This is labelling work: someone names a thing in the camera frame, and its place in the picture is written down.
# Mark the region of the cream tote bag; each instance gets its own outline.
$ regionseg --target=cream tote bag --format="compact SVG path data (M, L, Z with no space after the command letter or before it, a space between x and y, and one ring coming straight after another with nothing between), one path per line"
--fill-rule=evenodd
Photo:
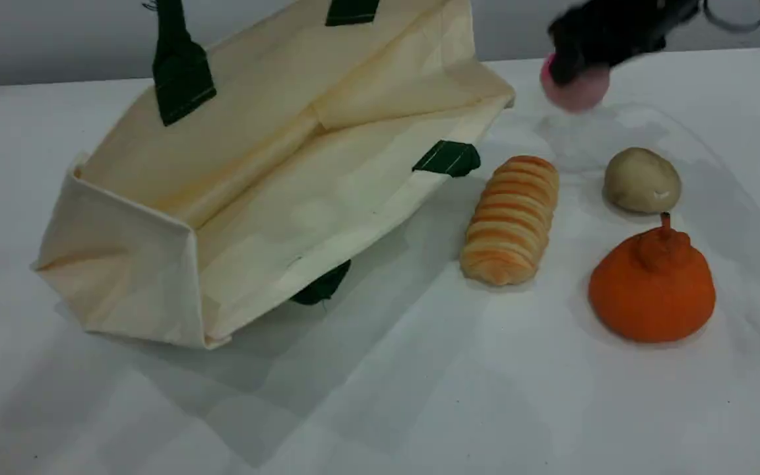
M468 0L297 0L206 52L154 9L156 84L67 172L34 264L87 331L212 349L329 298L513 100Z

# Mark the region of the toy bread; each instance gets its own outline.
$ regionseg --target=toy bread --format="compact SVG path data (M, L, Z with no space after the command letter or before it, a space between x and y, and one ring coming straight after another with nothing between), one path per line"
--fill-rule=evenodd
M500 166L468 225L462 273L494 286L530 280L549 243L558 192L559 174L546 160L516 156Z

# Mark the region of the dark green handle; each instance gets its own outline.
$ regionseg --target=dark green handle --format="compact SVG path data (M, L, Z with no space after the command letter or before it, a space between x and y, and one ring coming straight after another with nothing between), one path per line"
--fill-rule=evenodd
M212 99L216 88L205 49L187 31L181 0L155 0L152 6L158 24L151 71L160 118L169 126Z

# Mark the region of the white tablecloth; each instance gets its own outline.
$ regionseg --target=white tablecloth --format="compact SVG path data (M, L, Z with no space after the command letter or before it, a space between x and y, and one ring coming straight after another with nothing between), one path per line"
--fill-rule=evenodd
M0 88L0 474L760 473L760 50L666 53L568 117L538 60L492 63L518 91L447 184L355 259L324 307L286 304L227 348L84 334L29 271L57 187L148 80ZM683 175L674 224L706 253L718 309L699 336L610 336L587 274L653 226L600 197L612 153ZM536 282L465 282L459 238L512 154L562 171Z

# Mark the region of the orange toy fruit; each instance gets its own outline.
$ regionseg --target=orange toy fruit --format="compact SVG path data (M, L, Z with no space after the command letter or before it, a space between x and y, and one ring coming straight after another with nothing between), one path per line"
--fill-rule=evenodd
M610 330L642 343L675 342L714 313L716 294L705 257L684 232L661 228L628 238L594 269L588 299Z

